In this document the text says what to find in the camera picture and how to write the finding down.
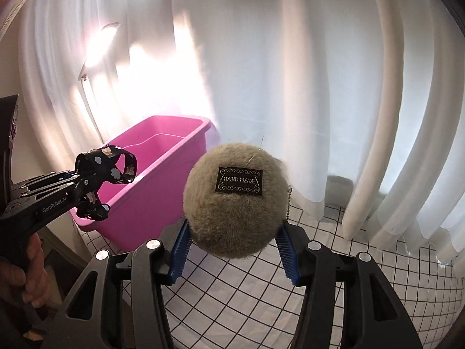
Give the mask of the person's left hand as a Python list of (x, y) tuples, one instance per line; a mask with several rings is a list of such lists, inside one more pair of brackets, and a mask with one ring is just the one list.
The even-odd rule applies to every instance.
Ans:
[(37, 233), (30, 237), (26, 255), (26, 271), (1, 259), (1, 299), (18, 307), (24, 303), (40, 308), (47, 303), (51, 293), (42, 242)]

